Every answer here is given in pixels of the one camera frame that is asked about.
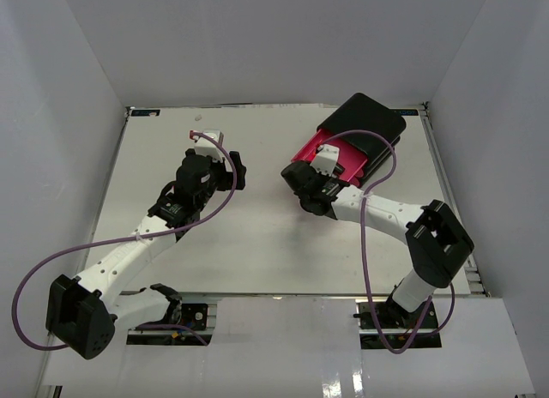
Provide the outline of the black pink drawer organizer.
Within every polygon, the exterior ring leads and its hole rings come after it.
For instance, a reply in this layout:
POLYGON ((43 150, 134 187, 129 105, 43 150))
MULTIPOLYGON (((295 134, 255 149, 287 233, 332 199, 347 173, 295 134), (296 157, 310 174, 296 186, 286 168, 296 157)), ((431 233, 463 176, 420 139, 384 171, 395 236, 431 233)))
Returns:
POLYGON ((336 176, 361 187, 388 159, 389 149, 374 136, 353 134, 335 140, 330 137, 349 130, 367 130, 395 146, 406 127, 400 114, 362 93, 356 93, 317 126, 315 135, 293 156, 292 161, 312 162, 317 147, 327 142, 340 149, 336 176))

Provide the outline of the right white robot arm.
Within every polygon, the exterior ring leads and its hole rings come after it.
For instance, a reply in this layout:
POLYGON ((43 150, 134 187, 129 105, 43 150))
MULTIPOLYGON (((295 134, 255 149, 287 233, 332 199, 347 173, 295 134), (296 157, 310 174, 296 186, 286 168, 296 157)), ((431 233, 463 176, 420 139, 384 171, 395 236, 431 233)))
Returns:
POLYGON ((366 194, 348 182, 318 173, 304 161, 293 162, 281 176, 304 211, 333 220, 362 222, 408 247, 412 270, 383 308, 397 328, 415 322, 422 304, 436 289, 449 286, 474 251, 473 240, 445 202, 415 205, 366 194))

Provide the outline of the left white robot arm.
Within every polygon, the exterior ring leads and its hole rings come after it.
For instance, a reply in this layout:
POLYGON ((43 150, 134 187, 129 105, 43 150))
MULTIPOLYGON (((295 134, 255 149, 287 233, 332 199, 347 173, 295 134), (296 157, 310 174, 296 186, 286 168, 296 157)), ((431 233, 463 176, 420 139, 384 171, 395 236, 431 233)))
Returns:
POLYGON ((239 153, 228 155, 234 164, 231 172, 224 162, 188 149, 175 179, 162 189, 129 241, 75 277, 62 274, 52 282, 46 328, 84 359, 93 359, 118 330, 181 324, 182 299, 169 286, 153 284, 130 296, 122 292, 186 234, 188 225, 199 221, 215 192, 245 187, 246 168, 239 153))

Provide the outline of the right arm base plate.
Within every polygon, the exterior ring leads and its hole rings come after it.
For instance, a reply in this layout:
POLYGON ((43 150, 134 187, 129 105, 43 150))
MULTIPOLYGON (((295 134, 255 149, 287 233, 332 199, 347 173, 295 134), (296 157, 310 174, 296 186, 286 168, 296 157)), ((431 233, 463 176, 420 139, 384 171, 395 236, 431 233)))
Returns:
MULTIPOLYGON (((382 329, 413 329, 425 308, 426 302, 414 312, 407 312, 393 301, 374 301, 374 308, 382 329)), ((359 326, 362 329, 374 329, 373 316, 370 304, 368 302, 358 303, 358 310, 353 314, 354 318, 359 320, 359 326)), ((425 317, 420 325, 420 329, 436 329, 438 327, 437 314, 433 304, 429 304, 425 317)))

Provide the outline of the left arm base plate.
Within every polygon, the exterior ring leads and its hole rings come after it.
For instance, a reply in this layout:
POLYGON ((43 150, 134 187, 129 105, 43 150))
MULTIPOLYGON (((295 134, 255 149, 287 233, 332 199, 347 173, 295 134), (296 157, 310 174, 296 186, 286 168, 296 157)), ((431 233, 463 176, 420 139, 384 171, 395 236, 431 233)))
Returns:
POLYGON ((142 325, 180 325, 198 331, 207 327, 207 320, 207 304, 146 305, 125 314, 116 326, 118 329, 133 329, 142 325))

